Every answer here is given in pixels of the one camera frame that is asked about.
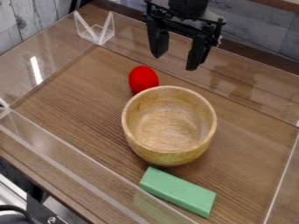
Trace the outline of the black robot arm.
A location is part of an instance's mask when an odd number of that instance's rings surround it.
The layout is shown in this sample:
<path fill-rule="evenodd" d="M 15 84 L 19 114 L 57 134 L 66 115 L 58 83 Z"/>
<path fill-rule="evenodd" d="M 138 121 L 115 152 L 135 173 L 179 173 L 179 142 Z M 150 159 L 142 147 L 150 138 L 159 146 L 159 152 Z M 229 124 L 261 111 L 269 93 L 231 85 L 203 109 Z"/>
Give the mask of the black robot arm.
<path fill-rule="evenodd" d="M 209 9 L 210 0 L 145 0 L 145 21 L 150 50 L 157 58 L 169 51 L 170 32 L 191 39 L 186 69 L 194 71 L 206 62 L 213 47 L 221 44 L 225 18 Z"/>

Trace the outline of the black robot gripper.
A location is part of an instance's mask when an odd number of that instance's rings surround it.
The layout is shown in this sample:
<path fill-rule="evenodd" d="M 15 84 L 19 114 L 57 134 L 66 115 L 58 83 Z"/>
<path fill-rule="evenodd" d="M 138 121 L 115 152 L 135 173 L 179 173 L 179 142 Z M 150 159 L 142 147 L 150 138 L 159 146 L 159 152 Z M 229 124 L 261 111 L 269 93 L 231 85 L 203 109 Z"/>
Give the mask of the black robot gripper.
<path fill-rule="evenodd" d="M 169 51 L 169 30 L 185 36 L 199 33 L 193 38 L 191 50 L 187 57 L 186 69 L 198 69 L 211 50 L 211 46 L 221 44 L 221 31 L 226 25 L 225 18 L 209 9 L 210 0 L 167 0 L 167 4 L 158 0 L 145 0 L 147 18 L 147 36 L 150 50 L 157 58 Z"/>

